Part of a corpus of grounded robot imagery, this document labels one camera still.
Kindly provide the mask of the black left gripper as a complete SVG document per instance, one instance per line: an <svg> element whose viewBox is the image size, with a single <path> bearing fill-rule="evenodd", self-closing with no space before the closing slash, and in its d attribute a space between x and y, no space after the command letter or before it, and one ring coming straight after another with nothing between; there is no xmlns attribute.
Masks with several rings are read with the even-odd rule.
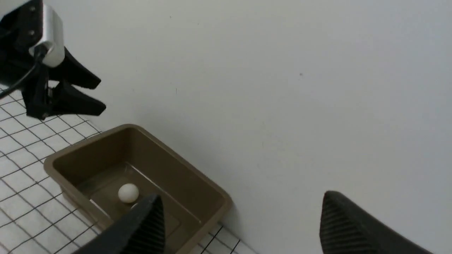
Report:
<svg viewBox="0 0 452 254"><path fill-rule="evenodd" d="M65 58L57 67L43 64L47 52L44 46L35 49L31 56L29 48L38 42L42 29L41 0L29 0L7 13L1 19L1 84L5 90L1 98L20 91L24 97L27 116L44 120L49 115L100 116L106 105L77 90L72 85L96 89L101 79L78 62L65 48ZM48 89L48 78L60 81Z"/></svg>

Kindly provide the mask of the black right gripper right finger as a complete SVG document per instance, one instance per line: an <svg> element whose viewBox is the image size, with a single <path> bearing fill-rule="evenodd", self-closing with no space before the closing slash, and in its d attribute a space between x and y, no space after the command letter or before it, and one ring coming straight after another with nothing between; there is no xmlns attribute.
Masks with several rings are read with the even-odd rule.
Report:
<svg viewBox="0 0 452 254"><path fill-rule="evenodd" d="M427 254L338 191L323 195L319 238L324 254Z"/></svg>

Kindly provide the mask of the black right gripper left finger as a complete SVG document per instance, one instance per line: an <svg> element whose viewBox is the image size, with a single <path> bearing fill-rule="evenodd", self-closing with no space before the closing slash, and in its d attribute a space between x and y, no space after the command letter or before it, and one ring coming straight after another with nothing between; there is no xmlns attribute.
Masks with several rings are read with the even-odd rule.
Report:
<svg viewBox="0 0 452 254"><path fill-rule="evenodd" d="M76 254L163 254L165 219L162 199L149 195Z"/></svg>

